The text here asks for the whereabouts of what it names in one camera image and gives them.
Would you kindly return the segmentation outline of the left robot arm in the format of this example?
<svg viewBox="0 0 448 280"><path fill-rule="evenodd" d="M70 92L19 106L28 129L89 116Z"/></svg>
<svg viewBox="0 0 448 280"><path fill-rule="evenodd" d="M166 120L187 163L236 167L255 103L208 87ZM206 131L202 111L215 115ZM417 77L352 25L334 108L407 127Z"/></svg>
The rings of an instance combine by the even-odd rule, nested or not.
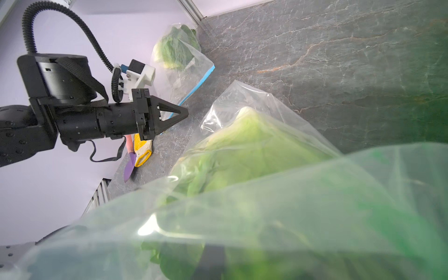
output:
<svg viewBox="0 0 448 280"><path fill-rule="evenodd" d="M62 13L82 29L112 73L110 93L92 76L85 56L37 51L34 21L43 11ZM154 72L149 65L132 60L126 70L131 79L124 80L125 70L112 65L90 28L69 8L35 2L23 14L22 31L27 54L18 58L17 66L30 104L1 108L1 166L51 150L58 140L74 152L102 138L124 140L138 134L153 140L188 117L186 108L150 94Z"/></svg>

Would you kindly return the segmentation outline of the chinese cabbage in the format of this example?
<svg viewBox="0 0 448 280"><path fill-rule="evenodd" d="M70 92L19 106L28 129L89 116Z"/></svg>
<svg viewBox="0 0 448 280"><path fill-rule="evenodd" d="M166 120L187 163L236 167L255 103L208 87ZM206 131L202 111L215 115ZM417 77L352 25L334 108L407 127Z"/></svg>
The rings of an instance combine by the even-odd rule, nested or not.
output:
<svg viewBox="0 0 448 280"><path fill-rule="evenodd" d="M154 61L162 64L165 69L182 71L194 58L189 46L201 51L196 29L187 25L172 26L153 50Z"/></svg>
<svg viewBox="0 0 448 280"><path fill-rule="evenodd" d="M316 137L243 107L228 126L186 150L169 178L193 197L338 155Z"/></svg>

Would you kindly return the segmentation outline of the clear zip-top bag blue seal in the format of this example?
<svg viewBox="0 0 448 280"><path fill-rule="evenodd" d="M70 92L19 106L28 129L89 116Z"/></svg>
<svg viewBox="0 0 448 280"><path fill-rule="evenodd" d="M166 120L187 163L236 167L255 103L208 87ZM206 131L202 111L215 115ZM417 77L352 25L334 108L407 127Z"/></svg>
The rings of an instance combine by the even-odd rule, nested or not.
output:
<svg viewBox="0 0 448 280"><path fill-rule="evenodd" d="M228 126L243 107L306 132L339 155L193 197L175 190L170 171L41 241L17 263L2 265L1 278L448 277L447 145L420 142L343 155L273 95L235 81L214 101L186 150Z"/></svg>

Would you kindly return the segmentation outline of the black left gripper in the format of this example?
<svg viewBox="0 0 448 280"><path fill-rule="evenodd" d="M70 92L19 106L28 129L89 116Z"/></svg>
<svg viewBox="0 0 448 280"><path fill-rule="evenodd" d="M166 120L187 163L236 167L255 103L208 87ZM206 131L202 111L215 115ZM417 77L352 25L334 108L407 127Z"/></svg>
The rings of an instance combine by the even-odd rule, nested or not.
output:
<svg viewBox="0 0 448 280"><path fill-rule="evenodd" d="M154 140L157 135L164 133L189 116L187 108L152 96L147 88L133 89L132 96L140 140ZM177 115L162 121L161 112Z"/></svg>

